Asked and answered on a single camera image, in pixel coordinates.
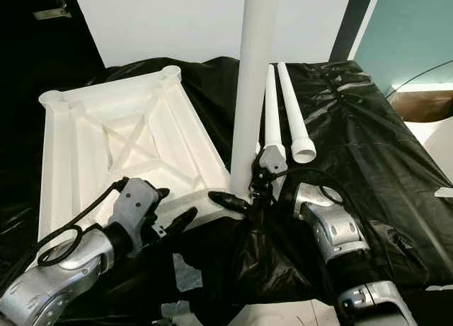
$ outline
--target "pipe end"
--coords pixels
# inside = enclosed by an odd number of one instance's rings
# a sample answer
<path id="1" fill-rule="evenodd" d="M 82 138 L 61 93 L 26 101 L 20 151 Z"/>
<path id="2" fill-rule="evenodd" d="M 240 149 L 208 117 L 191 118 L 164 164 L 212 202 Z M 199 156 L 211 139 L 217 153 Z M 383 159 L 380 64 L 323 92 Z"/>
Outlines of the pipe end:
<path id="1" fill-rule="evenodd" d="M 292 158 L 297 163 L 308 163 L 316 157 L 316 149 L 313 141 L 309 138 L 302 138 L 292 142 Z"/>

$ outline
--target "black cloth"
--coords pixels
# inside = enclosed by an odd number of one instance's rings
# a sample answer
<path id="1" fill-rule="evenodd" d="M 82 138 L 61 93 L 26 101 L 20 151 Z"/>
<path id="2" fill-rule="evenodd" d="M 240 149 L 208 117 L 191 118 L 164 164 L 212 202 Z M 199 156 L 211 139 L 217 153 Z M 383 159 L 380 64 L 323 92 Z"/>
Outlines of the black cloth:
<path id="1" fill-rule="evenodd" d="M 158 71 L 169 64 L 181 68 L 185 92 L 229 168 L 237 60 L 220 57 L 188 63 L 149 59 L 106 69 L 90 84 Z M 356 63 L 288 64 L 287 68 L 317 150 L 309 167 L 324 170 L 339 180 L 354 201 L 356 211 L 351 213 L 374 226 L 389 254 L 400 290 L 451 284 L 453 201 L 432 195 L 438 187 L 451 186 L 442 171 Z M 291 139 L 278 77 L 277 96 L 282 142 L 289 167 L 296 167 L 299 165 L 290 155 Z M 44 111 L 37 116 L 40 123 L 36 127 L 42 127 Z M 41 141 L 42 130 L 22 132 L 21 157 L 16 159 L 9 150 L 11 156 L 2 170 L 11 181 L 7 192 L 16 194 L 1 208 L 1 273 L 35 238 Z M 32 158 L 29 164 L 24 162 L 28 158 Z M 13 174 L 11 169 L 21 173 Z M 209 306 L 217 316 L 222 315 L 224 311 L 215 308 L 219 301 L 233 306 L 310 298 L 331 302 L 311 231 L 291 218 L 291 196 L 301 181 L 320 184 L 326 179 L 308 171 L 294 173 L 287 178 L 278 206 L 273 211 L 263 209 L 263 225 L 220 219 L 186 233 L 183 243 L 173 245 L 187 263 L 202 270 L 204 289 L 196 296 L 205 310 Z M 370 243 L 377 262 L 386 268 L 376 238 Z M 162 270 L 168 268 L 167 260 L 168 254 L 159 250 L 114 268 L 72 304 L 67 318 L 146 315 L 150 311 L 147 298 L 164 290 L 162 300 L 171 301 L 178 295 L 169 288 L 174 285 L 172 278 L 156 279 L 171 272 L 171 268 Z M 215 325 L 206 314 L 203 318 L 207 325 Z"/>

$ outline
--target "white cylinder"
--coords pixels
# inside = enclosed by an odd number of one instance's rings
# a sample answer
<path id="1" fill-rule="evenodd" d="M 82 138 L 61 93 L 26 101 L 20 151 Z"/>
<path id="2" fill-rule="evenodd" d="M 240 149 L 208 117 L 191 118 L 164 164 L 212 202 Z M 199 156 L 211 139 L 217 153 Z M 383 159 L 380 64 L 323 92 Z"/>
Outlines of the white cylinder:
<path id="1" fill-rule="evenodd" d="M 300 112 L 299 103 L 297 102 L 285 63 L 279 62 L 277 69 L 282 85 L 283 99 L 285 100 L 289 130 L 291 131 L 292 158 L 298 163 L 308 163 L 316 157 L 316 149 L 306 131 L 304 118 Z"/>
<path id="2" fill-rule="evenodd" d="M 277 87 L 275 85 L 275 71 L 272 64 L 269 64 L 268 78 L 266 81 L 264 142 L 264 148 L 266 148 L 267 146 L 277 146 L 282 156 L 286 158 L 285 148 L 282 145 L 282 137 L 280 134 Z"/>
<path id="3" fill-rule="evenodd" d="M 278 0 L 245 0 L 244 4 L 230 182 L 231 191 L 244 199 L 256 157 L 277 5 Z"/>

